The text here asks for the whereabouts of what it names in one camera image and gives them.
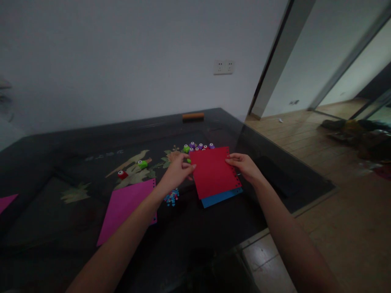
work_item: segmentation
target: wall socket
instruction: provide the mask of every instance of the wall socket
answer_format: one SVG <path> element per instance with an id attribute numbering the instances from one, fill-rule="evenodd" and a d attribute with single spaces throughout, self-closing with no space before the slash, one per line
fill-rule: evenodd
<path id="1" fill-rule="evenodd" d="M 213 74 L 214 75 L 220 75 L 220 74 L 233 74 L 235 70 L 235 61 L 233 60 L 215 60 L 214 66 L 213 66 Z"/>
<path id="2" fill-rule="evenodd" d="M 215 65 L 213 66 L 213 74 L 214 75 L 225 74 L 224 71 L 225 71 L 224 61 L 215 60 Z"/>

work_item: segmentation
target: floor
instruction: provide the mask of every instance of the floor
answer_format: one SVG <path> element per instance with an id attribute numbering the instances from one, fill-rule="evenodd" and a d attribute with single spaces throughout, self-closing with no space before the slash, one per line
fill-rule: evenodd
<path id="1" fill-rule="evenodd" d="M 292 112 L 246 124 L 339 186 L 296 219 L 325 257 L 344 292 L 389 292 L 391 288 L 391 181 L 369 170 L 356 151 L 319 128 L 329 117 Z M 265 292 L 296 292 L 269 234 L 243 253 L 257 286 Z"/>
<path id="2" fill-rule="evenodd" d="M 334 115 L 343 119 L 349 119 L 353 114 L 355 114 L 362 106 L 368 102 L 367 99 L 363 98 L 354 98 L 349 101 L 334 103 L 324 106 L 319 106 L 316 108 L 317 111 Z M 356 119 L 363 119 L 371 111 L 376 109 L 380 103 L 374 102 L 367 109 L 364 110 Z M 385 123 L 391 124 L 391 108 L 383 107 L 372 115 L 369 120 L 380 120 Z"/>

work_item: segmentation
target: black table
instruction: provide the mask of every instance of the black table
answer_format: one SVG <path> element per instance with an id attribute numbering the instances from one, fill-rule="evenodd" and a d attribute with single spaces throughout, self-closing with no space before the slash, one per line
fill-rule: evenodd
<path id="1" fill-rule="evenodd" d="M 335 187 L 224 110 L 204 113 L 203 122 L 182 123 L 181 115 L 171 115 L 35 135 L 1 152 L 0 197 L 19 196 L 0 215 L 0 290 L 66 288 L 97 249 L 118 184 L 115 173 L 106 175 L 143 150 L 149 150 L 150 166 L 161 162 L 164 150 L 191 141 L 228 146 L 253 159 L 266 156 L 301 186 L 295 196 L 281 197 L 290 212 Z M 158 182 L 165 170 L 155 171 Z M 158 209 L 158 222 L 148 228 L 117 291 L 167 292 L 210 256 L 267 228 L 251 186 L 239 178 L 244 193 L 207 209 L 194 183 L 184 182 L 176 206 L 163 202 Z M 81 182 L 90 183 L 89 198 L 64 203 L 63 192 Z"/>

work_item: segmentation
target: paper sheet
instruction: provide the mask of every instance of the paper sheet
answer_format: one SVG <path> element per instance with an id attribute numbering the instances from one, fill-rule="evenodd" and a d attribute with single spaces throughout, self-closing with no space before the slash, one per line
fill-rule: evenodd
<path id="1" fill-rule="evenodd" d="M 224 201 L 226 199 L 229 199 L 235 195 L 238 195 L 240 193 L 243 192 L 243 189 L 241 187 L 237 188 L 237 189 L 234 189 L 234 190 L 230 190 L 230 191 L 226 191 L 226 192 L 223 192 L 223 193 L 220 193 L 220 194 L 217 194 L 217 195 L 213 195 L 211 197 L 207 197 L 207 198 L 204 198 L 204 199 L 201 199 L 202 201 L 202 205 L 204 206 L 204 208 L 207 208 L 207 207 L 210 207 L 210 206 L 213 206 L 214 204 L 217 204 L 221 201 Z"/>
<path id="2" fill-rule="evenodd" d="M 140 203 L 152 192 L 155 186 L 155 179 L 151 179 L 112 192 L 97 246 L 105 243 L 117 231 L 119 226 L 121 226 Z M 157 215 L 155 215 L 151 225 L 156 222 Z"/>
<path id="3" fill-rule="evenodd" d="M 235 168 L 228 165 L 229 148 L 207 149 L 190 153 L 192 164 L 197 164 L 193 172 L 198 198 L 204 199 L 241 187 Z"/>
<path id="4" fill-rule="evenodd" d="M 0 214 L 10 205 L 11 202 L 17 197 L 18 195 L 10 195 L 7 197 L 0 198 Z"/>

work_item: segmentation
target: floor tile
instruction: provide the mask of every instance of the floor tile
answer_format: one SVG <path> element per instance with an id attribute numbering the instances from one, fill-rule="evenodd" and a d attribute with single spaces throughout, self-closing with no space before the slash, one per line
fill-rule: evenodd
<path id="1" fill-rule="evenodd" d="M 254 272 L 254 280 L 261 293 L 293 293 L 296 289 L 279 255 Z"/>
<path id="2" fill-rule="evenodd" d="M 278 254 L 276 245 L 270 234 L 254 242 L 243 250 L 250 268 L 255 271 Z"/>

